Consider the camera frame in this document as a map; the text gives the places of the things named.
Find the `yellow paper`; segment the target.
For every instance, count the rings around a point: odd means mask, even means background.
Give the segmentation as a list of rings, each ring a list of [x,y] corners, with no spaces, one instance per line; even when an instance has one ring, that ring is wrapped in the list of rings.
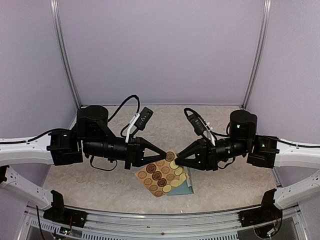
[[[149,163],[135,176],[153,196],[165,196],[189,179],[185,168],[176,164],[176,158],[175,152],[170,150],[164,159]]]

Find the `blue envelope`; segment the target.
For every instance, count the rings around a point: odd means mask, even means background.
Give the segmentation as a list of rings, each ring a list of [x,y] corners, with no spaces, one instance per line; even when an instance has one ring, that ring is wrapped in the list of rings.
[[[194,194],[191,170],[189,167],[183,167],[188,175],[188,179],[183,182],[182,185],[172,189],[167,195],[168,196],[180,196],[180,195],[192,195]]]

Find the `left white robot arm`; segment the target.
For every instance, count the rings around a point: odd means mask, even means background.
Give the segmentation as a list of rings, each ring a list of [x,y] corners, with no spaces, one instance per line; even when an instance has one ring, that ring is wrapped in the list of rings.
[[[12,169],[18,164],[65,166],[104,158],[110,163],[123,161],[125,169],[141,167],[162,160],[166,152],[142,137],[117,137],[108,127],[108,110],[90,105],[77,111],[71,129],[56,128],[39,136],[0,141],[0,185],[12,189],[63,223],[70,218],[61,193],[45,190]]]

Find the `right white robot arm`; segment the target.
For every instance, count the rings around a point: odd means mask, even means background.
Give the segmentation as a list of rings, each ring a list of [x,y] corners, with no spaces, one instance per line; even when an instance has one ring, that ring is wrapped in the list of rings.
[[[220,135],[213,132],[195,110],[187,107],[184,114],[200,138],[177,155],[177,165],[201,171],[217,171],[221,168],[219,163],[229,166],[229,160],[234,161],[242,156],[248,164],[259,168],[320,169],[319,145],[257,135],[258,117],[244,109],[230,114],[226,133]]]

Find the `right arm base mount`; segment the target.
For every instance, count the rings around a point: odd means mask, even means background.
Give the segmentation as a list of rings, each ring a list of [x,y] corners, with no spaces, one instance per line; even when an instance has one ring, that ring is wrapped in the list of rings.
[[[260,206],[257,208],[240,211],[239,219],[242,227],[259,225],[271,221],[275,221],[277,218],[280,219],[283,216],[283,211],[271,206]]]

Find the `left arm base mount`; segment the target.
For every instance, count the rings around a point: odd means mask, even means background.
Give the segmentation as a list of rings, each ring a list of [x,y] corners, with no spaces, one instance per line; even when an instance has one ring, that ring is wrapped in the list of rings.
[[[60,223],[63,225],[68,225],[71,227],[84,228],[87,220],[88,213],[81,210],[75,210],[70,208],[59,209],[57,207],[51,207],[44,211],[43,218]]]

